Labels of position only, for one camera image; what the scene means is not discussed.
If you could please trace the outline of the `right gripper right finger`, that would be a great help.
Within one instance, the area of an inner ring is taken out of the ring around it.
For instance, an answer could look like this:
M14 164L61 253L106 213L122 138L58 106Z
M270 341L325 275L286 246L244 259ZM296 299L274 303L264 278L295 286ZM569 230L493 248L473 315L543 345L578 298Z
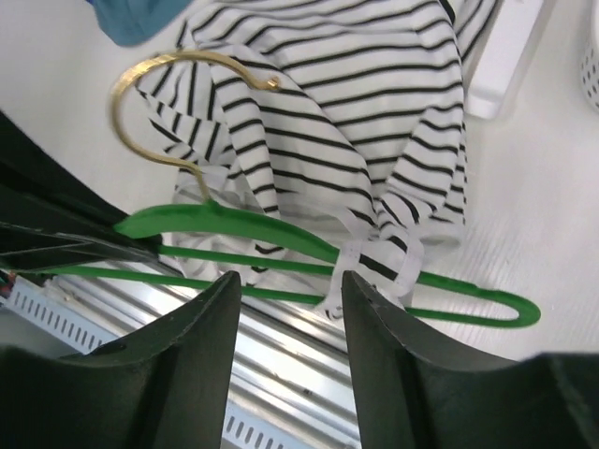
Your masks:
M365 448L594 448L598 357L521 361L448 337L343 275L343 320Z

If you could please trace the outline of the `white black-striped tank top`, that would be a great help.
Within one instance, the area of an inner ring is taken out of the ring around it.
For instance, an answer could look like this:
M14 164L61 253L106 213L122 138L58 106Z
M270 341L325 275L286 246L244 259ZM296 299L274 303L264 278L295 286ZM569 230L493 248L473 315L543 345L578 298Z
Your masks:
M181 49L216 51L277 91L218 65L142 78L157 150L199 165L231 208L286 220L340 247L316 278L244 268L244 284L318 295L343 320L354 270L395 304L423 265L460 244L466 208L462 69L492 1L214 1Z

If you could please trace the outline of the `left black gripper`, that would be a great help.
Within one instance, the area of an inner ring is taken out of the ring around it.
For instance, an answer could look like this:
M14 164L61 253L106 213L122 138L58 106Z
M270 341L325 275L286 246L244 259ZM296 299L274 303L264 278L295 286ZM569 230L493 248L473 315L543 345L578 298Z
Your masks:
M161 237L131 239L114 230L126 217L1 116L2 268L157 260Z

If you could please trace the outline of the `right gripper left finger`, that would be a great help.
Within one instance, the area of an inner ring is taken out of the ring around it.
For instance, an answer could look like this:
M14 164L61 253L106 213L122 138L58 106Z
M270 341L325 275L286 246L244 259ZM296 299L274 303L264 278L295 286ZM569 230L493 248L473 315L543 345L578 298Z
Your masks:
M5 448L217 448L241 279L228 272L152 323L88 355L1 349Z

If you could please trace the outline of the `green hanger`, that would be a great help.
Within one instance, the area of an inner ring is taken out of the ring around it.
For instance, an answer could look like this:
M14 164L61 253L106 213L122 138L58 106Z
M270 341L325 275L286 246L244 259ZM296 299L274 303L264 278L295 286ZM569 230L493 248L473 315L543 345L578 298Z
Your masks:
M310 264L271 259L262 256L219 253L168 245L160 246L158 252L161 255L225 262L248 267L271 268L322 276L332 275L335 265L341 257L341 252L338 248L309 231L280 219L249 210L235 210L218 204L211 197L208 185L204 181L198 166L182 159L150 152L141 147L127 134L121 119L121 105L125 93L144 75L163 65L173 65L180 61L193 61L224 66L237 73L248 86L256 90L275 91L280 87L279 78L271 77L267 80L260 80L244 65L229 56L214 51L174 51L162 53L127 68L111 89L110 120L114 133L128 150L142 158L160 165L178 167L190 172L194 176L205 200L200 205L168 204L140 210L118 223L114 227L115 231L132 239L143 239L172 232L197 232L259 240L310 256L315 261ZM499 303L513 309L517 313L517 317L505 320L448 311L408 308L408 312L418 318L500 328L533 326L541 318L540 309L532 301L512 293L501 290L483 289L472 283L429 272L420 273L416 281L421 285L439 290Z

